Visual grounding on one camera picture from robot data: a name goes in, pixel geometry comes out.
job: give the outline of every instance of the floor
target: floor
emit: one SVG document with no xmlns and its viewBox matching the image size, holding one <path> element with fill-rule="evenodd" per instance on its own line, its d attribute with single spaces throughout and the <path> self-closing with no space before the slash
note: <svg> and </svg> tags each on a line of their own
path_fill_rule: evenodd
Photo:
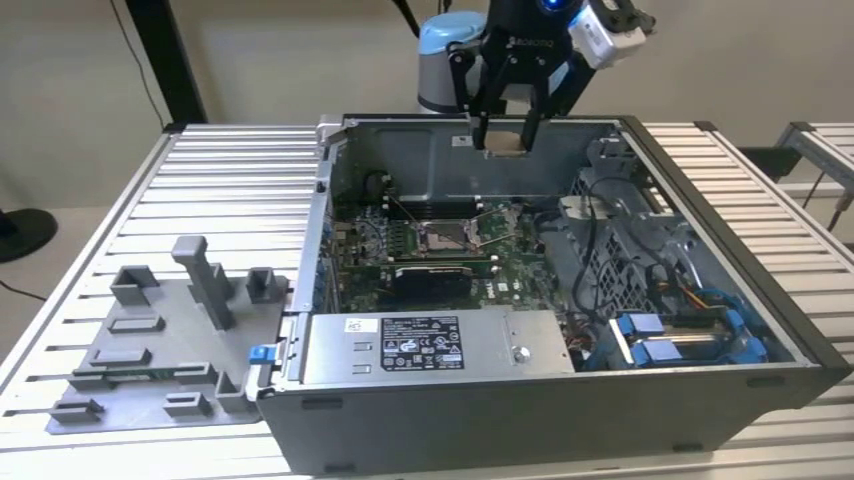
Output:
<svg viewBox="0 0 854 480">
<path fill-rule="evenodd" d="M 14 288 L 46 297 L 58 283 L 107 207 L 50 210 L 58 232 L 41 250 L 19 260 L 0 264 L 0 279 Z M 41 302 L 0 289 L 0 361 L 5 358 Z"/>
</svg>

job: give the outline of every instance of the white label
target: white label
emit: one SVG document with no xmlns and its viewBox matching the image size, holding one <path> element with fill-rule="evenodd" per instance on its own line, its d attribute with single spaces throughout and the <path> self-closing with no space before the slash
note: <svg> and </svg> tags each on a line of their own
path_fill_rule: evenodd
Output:
<svg viewBox="0 0 854 480">
<path fill-rule="evenodd" d="M 344 322 L 346 333 L 376 333 L 378 318 L 348 318 Z"/>
<path fill-rule="evenodd" d="M 470 141 L 470 136 L 460 135 L 457 137 L 450 137 L 450 146 L 452 147 L 470 147 L 473 142 Z"/>
</svg>

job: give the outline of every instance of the aluminum extrusion table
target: aluminum extrusion table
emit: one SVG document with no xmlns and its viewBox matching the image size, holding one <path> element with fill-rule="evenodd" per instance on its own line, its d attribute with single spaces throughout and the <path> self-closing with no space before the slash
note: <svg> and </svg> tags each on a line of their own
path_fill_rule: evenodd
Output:
<svg viewBox="0 0 854 480">
<path fill-rule="evenodd" d="M 645 126 L 854 363 L 851 253 L 716 131 L 692 123 Z M 43 427 L 65 390 L 62 376 L 78 365 L 111 304 L 107 286 L 121 265 L 147 264 L 159 278 L 180 278 L 169 249 L 178 235 L 194 233 L 206 236 L 208 257 L 230 276 L 270 265 L 296 280 L 316 163 L 313 126 L 192 125 L 161 136 L 0 367 L 0 476 L 297 478 L 262 422 L 59 436 Z M 764 415 L 713 453 L 388 478 L 731 480 L 852 472 L 854 376 L 808 407 Z"/>
</svg>

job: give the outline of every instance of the sticker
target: sticker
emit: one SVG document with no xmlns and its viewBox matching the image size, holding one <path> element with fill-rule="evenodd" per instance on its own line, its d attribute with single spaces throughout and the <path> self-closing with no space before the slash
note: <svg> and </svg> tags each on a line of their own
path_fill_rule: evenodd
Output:
<svg viewBox="0 0 854 480">
<path fill-rule="evenodd" d="M 348 318 L 344 322 L 346 333 L 376 333 L 378 318 Z"/>
<path fill-rule="evenodd" d="M 382 318 L 381 321 L 380 355 L 385 371 L 464 368 L 457 317 Z"/>
<path fill-rule="evenodd" d="M 470 141 L 470 135 L 460 135 L 456 137 L 450 137 L 450 146 L 452 147 L 470 147 L 473 142 Z"/>
</svg>

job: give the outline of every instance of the black pole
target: black pole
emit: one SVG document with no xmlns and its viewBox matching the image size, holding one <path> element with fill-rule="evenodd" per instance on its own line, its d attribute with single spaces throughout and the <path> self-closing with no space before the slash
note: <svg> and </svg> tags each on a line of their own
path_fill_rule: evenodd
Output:
<svg viewBox="0 0 854 480">
<path fill-rule="evenodd" d="M 125 0 L 173 123 L 206 123 L 169 0 Z"/>
</svg>

